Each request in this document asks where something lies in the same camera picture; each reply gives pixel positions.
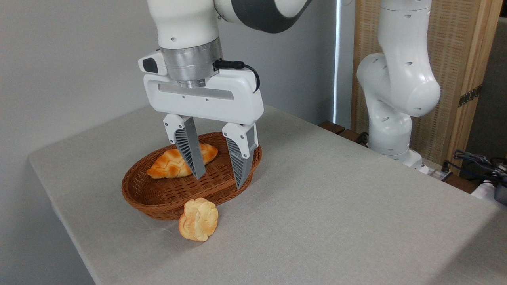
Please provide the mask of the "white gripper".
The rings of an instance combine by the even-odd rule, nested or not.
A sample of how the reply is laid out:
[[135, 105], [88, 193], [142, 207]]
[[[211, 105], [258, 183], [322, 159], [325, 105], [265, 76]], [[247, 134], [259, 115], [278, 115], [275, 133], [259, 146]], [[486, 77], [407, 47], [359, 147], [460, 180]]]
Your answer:
[[250, 70], [220, 70], [205, 81], [204, 87], [190, 89], [167, 76], [160, 51], [139, 59], [138, 65], [145, 73], [145, 92], [151, 106], [158, 112], [169, 113], [163, 119], [167, 136], [197, 180], [204, 175], [205, 164], [193, 117], [228, 122], [222, 132], [240, 189], [259, 146], [254, 123], [264, 112], [255, 74]]

